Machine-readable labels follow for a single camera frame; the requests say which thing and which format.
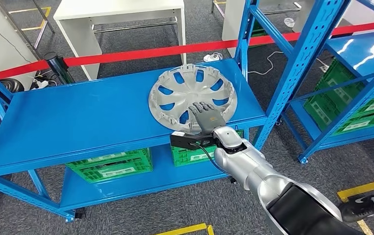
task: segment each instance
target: red rope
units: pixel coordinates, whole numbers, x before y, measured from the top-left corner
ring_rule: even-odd
[[[350,34],[358,31],[367,31],[374,29],[374,23],[366,23],[360,25],[350,25],[335,28],[332,35],[342,35]],[[283,37],[288,41],[296,41],[300,33],[285,33]],[[254,45],[264,45],[274,43],[270,36],[259,36],[253,37],[250,40],[250,46]],[[133,50],[124,52],[114,52],[103,55],[90,55],[81,57],[71,57],[65,58],[65,62],[68,66],[78,66],[78,65],[89,65],[97,63],[110,63],[125,60],[136,60],[145,59],[159,56],[177,55],[181,53],[194,53],[200,51],[212,51],[218,49],[225,49],[230,47],[235,47],[237,45],[237,40],[230,41],[214,41],[207,43],[197,43],[189,44],[185,46],[174,46],[174,47],[161,47],[145,50]],[[33,62],[30,64],[22,65],[12,69],[0,71],[0,79],[6,77],[12,77],[15,75],[20,75],[32,71],[48,69],[48,64],[44,60]]]

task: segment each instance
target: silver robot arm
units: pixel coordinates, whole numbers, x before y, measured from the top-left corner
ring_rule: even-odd
[[[219,146],[216,163],[258,199],[274,234],[362,234],[341,222],[340,211],[324,195],[278,173],[231,127],[217,127],[212,136]]]

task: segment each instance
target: gray carpet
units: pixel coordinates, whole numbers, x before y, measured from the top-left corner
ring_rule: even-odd
[[[59,0],[41,0],[41,6],[52,6],[55,12]],[[222,18],[216,12],[209,13],[209,0],[185,0],[187,43],[207,42],[221,39]],[[9,10],[32,8],[31,0],[4,1]],[[39,25],[39,18],[16,16],[23,27]],[[294,14],[270,16],[282,32],[290,29],[283,24],[283,18],[295,17]],[[56,51],[63,56],[73,56],[69,46],[62,37],[56,23],[56,34],[50,31],[44,35],[39,47],[40,53]],[[37,32],[27,32],[35,40]],[[137,29],[128,32],[114,32],[98,35],[100,46],[104,52],[124,51],[141,48],[165,47],[177,44],[173,26]],[[268,45],[249,50],[249,70],[264,72],[270,68],[266,57],[276,46]],[[226,50],[220,51],[228,56]],[[187,55],[189,63],[202,60],[207,52]],[[324,53],[320,56],[330,63],[330,56]],[[274,69],[267,75],[249,75],[249,84],[254,94],[265,109],[274,89],[280,79],[286,64],[285,56],[273,56]],[[167,56],[154,59],[109,63],[101,65],[99,77],[126,74],[150,69],[177,66],[179,56]],[[312,90],[321,76],[315,64],[310,72],[302,93]],[[85,80],[81,68],[71,68],[71,74],[76,80]],[[291,119],[298,126],[295,118]],[[251,131],[254,137],[255,128]],[[374,140],[340,146],[319,151],[311,156],[306,165],[296,161],[301,149],[286,125],[276,126],[262,152],[267,160],[285,176],[300,182],[309,183],[330,198],[339,203],[336,192],[374,181]],[[50,196],[58,201],[60,197],[64,166],[54,166],[39,169]],[[6,176],[19,185],[34,190],[32,182],[26,173]],[[212,224],[218,235],[268,235],[271,234],[265,217],[254,197],[237,185],[232,185],[227,179],[214,180],[182,188],[176,188],[149,195],[138,196],[121,201],[91,206],[87,208],[86,218],[73,223],[65,223],[63,218],[44,210],[30,206],[17,199],[0,193],[0,235],[34,235],[34,234],[97,234],[97,235],[151,235],[159,232],[190,226],[205,222]],[[374,216],[366,219],[374,232]]]

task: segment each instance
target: black cylinder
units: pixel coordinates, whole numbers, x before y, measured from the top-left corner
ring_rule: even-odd
[[[75,83],[73,77],[67,71],[69,68],[64,62],[64,58],[58,56],[55,52],[48,52],[44,55],[44,59],[47,61],[52,72],[58,76],[60,82],[63,84]]]

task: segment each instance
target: black shoe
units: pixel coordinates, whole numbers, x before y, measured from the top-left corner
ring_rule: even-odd
[[[374,215],[374,195],[342,203],[338,208],[343,221],[352,223]]]

